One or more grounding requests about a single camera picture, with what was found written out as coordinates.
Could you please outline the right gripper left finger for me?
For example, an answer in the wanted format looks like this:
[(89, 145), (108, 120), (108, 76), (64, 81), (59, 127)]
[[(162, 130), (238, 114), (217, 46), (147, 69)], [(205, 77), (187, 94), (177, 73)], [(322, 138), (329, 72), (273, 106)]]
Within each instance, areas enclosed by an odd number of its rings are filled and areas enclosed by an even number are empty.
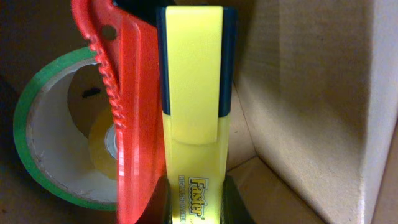
[(155, 190), (136, 224), (171, 224), (171, 193), (166, 176), (158, 179)]

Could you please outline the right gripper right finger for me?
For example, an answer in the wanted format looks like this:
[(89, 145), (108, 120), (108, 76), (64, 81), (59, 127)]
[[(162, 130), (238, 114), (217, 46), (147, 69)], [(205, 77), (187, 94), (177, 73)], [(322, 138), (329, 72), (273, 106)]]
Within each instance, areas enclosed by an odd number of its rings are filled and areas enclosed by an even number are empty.
[(230, 175), (223, 182), (221, 224), (255, 224)]

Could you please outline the small yellow tape roll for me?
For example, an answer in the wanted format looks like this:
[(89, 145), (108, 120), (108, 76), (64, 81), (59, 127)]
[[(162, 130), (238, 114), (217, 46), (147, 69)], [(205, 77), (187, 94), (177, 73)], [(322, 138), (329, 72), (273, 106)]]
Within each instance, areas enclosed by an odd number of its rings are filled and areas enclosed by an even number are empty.
[(96, 170), (100, 171), (111, 180), (116, 180), (116, 160), (108, 152), (105, 137), (108, 129), (113, 124), (110, 108), (103, 109), (95, 118), (88, 135), (88, 149), (90, 159)]

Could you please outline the green tape roll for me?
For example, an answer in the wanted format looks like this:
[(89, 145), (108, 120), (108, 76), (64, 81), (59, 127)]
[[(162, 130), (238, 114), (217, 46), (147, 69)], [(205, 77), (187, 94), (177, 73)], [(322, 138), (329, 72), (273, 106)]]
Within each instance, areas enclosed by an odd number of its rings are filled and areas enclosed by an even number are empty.
[(16, 105), (14, 142), (28, 173), (50, 193), (81, 207), (114, 211), (116, 181), (95, 169), (88, 138), (67, 103), (74, 74), (94, 65), (94, 56), (87, 47), (74, 50), (34, 75)]

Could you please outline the brown cardboard box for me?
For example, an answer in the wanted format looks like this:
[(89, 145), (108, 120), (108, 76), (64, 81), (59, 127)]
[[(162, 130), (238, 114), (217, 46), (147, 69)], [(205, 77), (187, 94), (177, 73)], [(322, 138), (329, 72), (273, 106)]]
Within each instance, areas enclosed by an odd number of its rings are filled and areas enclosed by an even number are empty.
[[(230, 174), (257, 223), (397, 222), (397, 2), (238, 10)], [(68, 1), (1, 2), (1, 222), (114, 223), (42, 188), (15, 149), (18, 96), (84, 47)]]

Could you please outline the orange utility knife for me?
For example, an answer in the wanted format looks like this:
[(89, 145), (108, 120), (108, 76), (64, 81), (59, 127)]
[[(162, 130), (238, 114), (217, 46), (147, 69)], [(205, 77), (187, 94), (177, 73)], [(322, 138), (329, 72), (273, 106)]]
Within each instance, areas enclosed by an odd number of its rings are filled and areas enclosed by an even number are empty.
[(118, 148), (118, 223), (136, 223), (165, 175), (158, 2), (73, 0), (74, 20), (90, 43), (106, 87)]

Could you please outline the yellow highlighter pen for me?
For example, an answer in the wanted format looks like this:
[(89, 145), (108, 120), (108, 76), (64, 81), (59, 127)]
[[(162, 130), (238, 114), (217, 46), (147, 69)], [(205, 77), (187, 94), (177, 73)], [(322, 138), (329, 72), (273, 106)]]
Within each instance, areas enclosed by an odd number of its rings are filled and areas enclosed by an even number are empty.
[(237, 12), (157, 11), (162, 121), (172, 223), (219, 223), (226, 176)]

